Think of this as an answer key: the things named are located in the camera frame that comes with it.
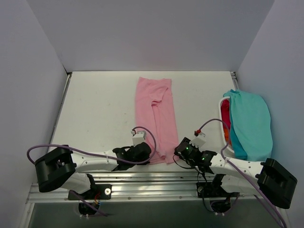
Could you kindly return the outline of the pink t shirt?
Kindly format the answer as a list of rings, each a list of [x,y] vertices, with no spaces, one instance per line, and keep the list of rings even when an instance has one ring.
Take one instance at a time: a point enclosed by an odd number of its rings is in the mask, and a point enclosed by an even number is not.
[[[179,144],[171,79],[140,77],[135,92],[135,122],[151,131],[146,142],[156,154],[151,164],[173,163],[175,147]]]

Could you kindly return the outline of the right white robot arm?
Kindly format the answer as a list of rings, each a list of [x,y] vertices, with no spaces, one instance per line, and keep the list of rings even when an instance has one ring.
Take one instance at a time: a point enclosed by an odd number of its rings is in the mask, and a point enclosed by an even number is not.
[[[278,161],[245,161],[224,157],[213,151],[200,151],[188,138],[174,149],[174,154],[202,173],[222,175],[211,184],[212,193],[261,194],[274,206],[289,209],[297,185],[296,177]]]

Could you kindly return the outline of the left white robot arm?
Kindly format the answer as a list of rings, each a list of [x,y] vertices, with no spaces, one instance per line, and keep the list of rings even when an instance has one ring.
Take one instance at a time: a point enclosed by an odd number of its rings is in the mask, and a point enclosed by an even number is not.
[[[62,145],[34,162],[39,191],[64,188],[91,199],[97,191],[91,171],[126,171],[135,165],[146,165],[151,152],[145,142],[96,154],[83,154]]]

